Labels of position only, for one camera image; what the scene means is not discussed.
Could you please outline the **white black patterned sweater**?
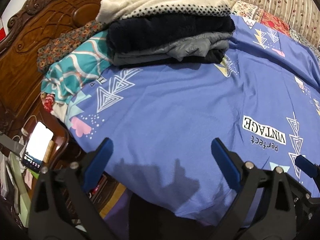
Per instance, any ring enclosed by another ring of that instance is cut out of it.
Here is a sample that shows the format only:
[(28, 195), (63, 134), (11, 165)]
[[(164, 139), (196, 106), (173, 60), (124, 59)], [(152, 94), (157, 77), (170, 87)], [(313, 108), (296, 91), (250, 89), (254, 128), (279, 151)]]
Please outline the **white black patterned sweater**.
[(229, 16), (228, 0), (101, 0), (96, 20), (115, 20), (149, 15), (183, 13), (200, 16)]

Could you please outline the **blue patterned bed sheet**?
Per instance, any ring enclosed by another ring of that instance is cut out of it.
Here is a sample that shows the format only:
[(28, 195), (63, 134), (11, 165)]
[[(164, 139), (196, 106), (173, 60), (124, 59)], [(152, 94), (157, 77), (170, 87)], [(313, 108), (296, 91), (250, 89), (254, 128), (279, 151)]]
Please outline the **blue patterned bed sheet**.
[(313, 197), (295, 158), (319, 163), (319, 58), (260, 23), (233, 17), (223, 63), (109, 67), (71, 100), (65, 123), (85, 152), (113, 141), (105, 171), (179, 217), (216, 225), (236, 193), (211, 153), (280, 166)]

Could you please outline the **wooden nightstand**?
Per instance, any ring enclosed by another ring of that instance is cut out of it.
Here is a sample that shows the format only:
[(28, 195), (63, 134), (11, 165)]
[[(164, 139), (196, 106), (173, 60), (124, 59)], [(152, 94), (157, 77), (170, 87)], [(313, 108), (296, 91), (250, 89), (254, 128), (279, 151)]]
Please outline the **wooden nightstand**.
[[(39, 121), (53, 132), (52, 141), (54, 144), (45, 162), (47, 166), (52, 169), (62, 169), (73, 161), (83, 159), (85, 152), (76, 143), (64, 124), (45, 111), (44, 108), (41, 107), (35, 111), (35, 117), (27, 122), (25, 129), (31, 132)], [(97, 186), (89, 192), (89, 198), (97, 211), (100, 212), (101, 217), (105, 217), (119, 200), (124, 190), (124, 186), (119, 185), (113, 177), (104, 172)]]

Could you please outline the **teal patterned pillow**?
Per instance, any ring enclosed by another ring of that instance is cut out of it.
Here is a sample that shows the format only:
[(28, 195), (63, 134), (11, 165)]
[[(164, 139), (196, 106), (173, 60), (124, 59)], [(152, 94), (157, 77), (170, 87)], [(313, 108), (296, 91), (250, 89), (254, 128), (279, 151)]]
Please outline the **teal patterned pillow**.
[(97, 33), (52, 64), (43, 77), (41, 92), (52, 94), (57, 103), (68, 104), (85, 84), (98, 79), (112, 65), (107, 33), (106, 30)]

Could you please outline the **carved wooden headboard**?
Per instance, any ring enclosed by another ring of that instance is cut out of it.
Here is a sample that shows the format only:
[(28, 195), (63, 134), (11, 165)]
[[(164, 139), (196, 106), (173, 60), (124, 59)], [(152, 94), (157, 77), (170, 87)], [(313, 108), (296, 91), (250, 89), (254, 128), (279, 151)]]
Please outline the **carved wooden headboard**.
[(15, 135), (37, 106), (37, 51), (61, 33), (95, 19), (101, 0), (27, 0), (1, 41), (1, 132)]

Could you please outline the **dark navy folded garment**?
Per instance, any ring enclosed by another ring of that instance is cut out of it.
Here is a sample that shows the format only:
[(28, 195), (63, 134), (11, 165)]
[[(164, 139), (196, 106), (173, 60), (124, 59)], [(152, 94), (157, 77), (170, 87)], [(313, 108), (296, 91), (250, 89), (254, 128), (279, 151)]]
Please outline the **dark navy folded garment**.
[(110, 24), (106, 42), (116, 53), (144, 50), (202, 33), (232, 33), (231, 16), (158, 14), (117, 20)]

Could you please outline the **brown floral pillow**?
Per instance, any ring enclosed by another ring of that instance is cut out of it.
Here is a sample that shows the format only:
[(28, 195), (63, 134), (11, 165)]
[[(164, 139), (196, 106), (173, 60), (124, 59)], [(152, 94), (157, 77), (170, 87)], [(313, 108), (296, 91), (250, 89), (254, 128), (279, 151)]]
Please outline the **brown floral pillow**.
[(106, 26), (104, 23), (93, 20), (50, 40), (37, 51), (37, 70), (43, 75), (46, 74), (52, 64), (63, 59), (95, 34), (105, 30)]

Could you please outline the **smartphone with lit screen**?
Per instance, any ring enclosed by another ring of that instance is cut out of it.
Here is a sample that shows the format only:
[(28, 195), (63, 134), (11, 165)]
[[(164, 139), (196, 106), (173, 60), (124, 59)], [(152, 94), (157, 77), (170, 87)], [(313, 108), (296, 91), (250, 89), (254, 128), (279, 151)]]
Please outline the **smartphone with lit screen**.
[(26, 168), (39, 173), (48, 145), (52, 140), (53, 135), (54, 133), (42, 122), (37, 122), (29, 137), (25, 152), (22, 157), (22, 164)]

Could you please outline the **floral patchwork quilt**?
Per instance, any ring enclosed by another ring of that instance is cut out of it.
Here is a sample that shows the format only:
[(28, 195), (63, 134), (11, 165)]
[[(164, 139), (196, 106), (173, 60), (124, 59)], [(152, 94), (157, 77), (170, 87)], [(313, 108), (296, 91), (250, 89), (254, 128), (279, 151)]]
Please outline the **floral patchwork quilt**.
[(277, 30), (291, 37), (296, 42), (309, 47), (313, 53), (319, 57), (319, 50), (316, 47), (314, 47), (305, 37), (296, 32), (277, 16), (274, 16), (269, 12), (265, 12), (256, 5), (252, 5), (243, 1), (228, 1), (232, 14), (247, 18), (249, 21), (259, 22), (267, 27)]

